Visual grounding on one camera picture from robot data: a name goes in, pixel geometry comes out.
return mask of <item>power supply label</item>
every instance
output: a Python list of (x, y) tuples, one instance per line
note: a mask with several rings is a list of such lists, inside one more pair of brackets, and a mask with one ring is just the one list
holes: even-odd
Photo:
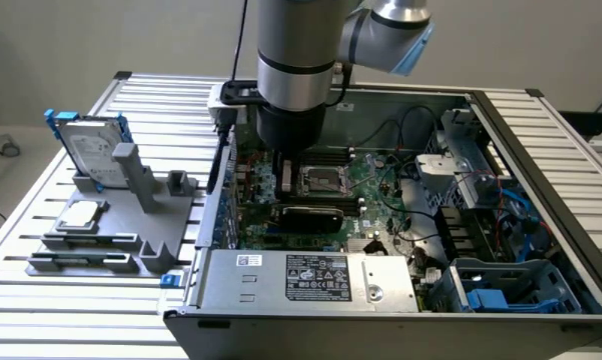
[(346, 256), (286, 255), (285, 297), (293, 302), (350, 302)]

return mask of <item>slotted aluminum surface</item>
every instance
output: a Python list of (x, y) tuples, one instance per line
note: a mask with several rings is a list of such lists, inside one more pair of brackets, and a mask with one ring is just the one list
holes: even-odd
[(542, 98), (486, 96), (602, 251), (602, 158)]
[[(142, 163), (150, 165), (158, 176), (171, 169), (186, 170), (199, 180), (199, 187), (206, 185), (215, 141), (206, 96), (210, 86), (219, 82), (219, 79), (134, 74), (126, 81), (110, 83), (90, 112), (101, 116), (123, 112)], [(498, 89), (488, 94), (505, 113), (518, 110), (526, 114), (525, 110), (530, 110), (528, 116), (506, 117), (512, 127), (546, 128), (542, 133), (562, 140), (562, 148), (529, 147), (530, 153), (548, 161), (541, 164), (557, 181), (554, 186), (562, 186), (560, 191), (573, 194), (572, 187), (583, 184), (588, 190), (602, 191), (602, 178), (581, 171), (588, 169), (587, 164), (569, 163), (579, 170), (575, 175), (569, 175), (566, 168), (554, 169), (561, 164), (552, 161), (566, 157), (556, 158), (552, 152), (568, 153), (569, 161), (581, 160), (577, 149), (569, 148), (568, 141), (552, 128), (550, 117), (537, 106), (532, 107), (534, 101), (520, 90)], [(542, 137), (528, 139), (536, 144)], [(175, 302), (182, 297), (179, 289), (159, 290), (157, 279), (29, 277), (23, 272), (26, 257), (41, 244), (38, 236), (50, 228), (74, 190), (70, 168), (61, 151), (0, 231), (0, 359), (185, 359), (157, 315), (163, 299)], [(203, 192), (198, 191), (178, 254), (181, 264), (194, 255), (203, 200)], [(589, 202), (602, 200), (569, 198), (569, 201), (576, 205), (583, 202), (577, 207), (585, 209), (579, 212), (584, 212), (587, 224), (597, 216), (591, 209), (602, 209)], [(602, 360), (602, 352), (569, 352), (557, 359), (584, 358)]]

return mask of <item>floor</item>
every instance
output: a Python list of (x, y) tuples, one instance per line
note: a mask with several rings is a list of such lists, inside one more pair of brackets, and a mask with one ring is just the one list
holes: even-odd
[(17, 157), (0, 155), (0, 212), (7, 217), (59, 150), (47, 127), (0, 126), (19, 145)]

